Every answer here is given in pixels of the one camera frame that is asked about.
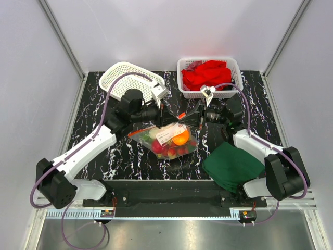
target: robotic arm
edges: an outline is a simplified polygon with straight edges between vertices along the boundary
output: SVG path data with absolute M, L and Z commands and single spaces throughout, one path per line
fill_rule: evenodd
M 143 103 L 140 90 L 130 89 L 115 107 L 107 107 L 103 125 L 96 128 L 90 135 L 63 155 L 48 161 L 45 158 L 37 164 L 36 181 L 51 168 L 50 174 L 37 186 L 38 190 L 55 206 L 60 209 L 73 200 L 92 199 L 101 205 L 107 205 L 113 197 L 112 188 L 104 181 L 76 180 L 75 176 L 92 159 L 133 130 L 136 122 L 152 121 L 158 127 L 179 122 L 199 129 L 205 122 L 222 125 L 221 133 L 225 141 L 238 148 L 244 149 L 265 164 L 266 177 L 254 179 L 239 187 L 237 195 L 241 199 L 257 196 L 273 196 L 277 200 L 290 197 L 303 190 L 302 178 L 288 165 L 273 147 L 282 150 L 301 169 L 307 185 L 309 177 L 299 152 L 293 148 L 283 149 L 265 141 L 269 147 L 255 140 L 247 133 L 241 123 L 242 110 L 233 98 L 226 101 L 222 110 L 208 108 L 213 97 L 214 89 L 203 87 L 202 93 L 206 99 L 200 100 L 194 110 L 182 119 L 172 115 L 162 100 L 166 95 L 164 86 L 152 88 L 154 101 Z

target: red towel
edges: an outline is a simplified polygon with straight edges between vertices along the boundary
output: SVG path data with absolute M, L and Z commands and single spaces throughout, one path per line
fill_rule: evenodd
M 226 62 L 212 60 L 196 66 L 193 71 L 183 69 L 183 84 L 192 91 L 199 91 L 203 85 L 211 87 L 231 82 L 231 70 L 226 66 Z

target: metal floor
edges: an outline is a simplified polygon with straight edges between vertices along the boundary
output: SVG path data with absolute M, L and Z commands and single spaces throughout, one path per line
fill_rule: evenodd
M 268 211 L 258 211 L 257 221 L 268 216 Z M 87 220 L 66 220 L 65 234 L 76 247 L 96 245 L 103 235 L 102 228 L 89 225 L 73 232 Z M 105 250 L 214 250 L 214 249 L 315 249 L 305 215 L 298 210 L 280 210 L 276 217 L 257 226 L 229 226 L 217 221 L 122 221 L 107 224 L 109 241 Z M 38 250 L 71 249 L 61 237 L 60 220 L 46 219 Z

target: red fruit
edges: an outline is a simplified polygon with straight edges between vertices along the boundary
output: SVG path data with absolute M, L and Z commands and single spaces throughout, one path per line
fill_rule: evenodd
M 197 142 L 193 140 L 193 141 L 191 141 L 191 145 L 192 146 L 197 146 Z
M 155 154 L 161 154 L 164 150 L 164 147 L 158 142 L 158 140 L 153 140 L 151 143 L 151 151 Z
M 168 149 L 167 148 L 164 148 L 163 152 L 162 152 L 162 155 L 164 157 L 168 157 Z
M 169 148 L 168 149 L 168 157 L 170 159 L 176 158 L 176 155 L 177 155 L 177 153 L 176 153 L 176 150 L 174 148 Z
M 171 142 L 169 143 L 169 147 L 175 147 L 175 146 L 177 146 L 177 145 L 176 145 L 174 142 L 171 141 Z
M 185 149 L 184 149 L 184 147 L 177 148 L 177 154 L 178 155 L 185 155 Z

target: white wall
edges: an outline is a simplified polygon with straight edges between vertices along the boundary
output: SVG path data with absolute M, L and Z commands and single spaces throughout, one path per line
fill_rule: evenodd
M 312 1 L 268 77 L 333 246 L 333 1 Z
M 36 0 L 0 3 L 0 246 L 21 249 L 36 163 L 57 156 L 79 86 Z
M 84 71 L 129 61 L 174 70 L 188 56 L 232 56 L 264 70 L 301 0 L 48 0 Z

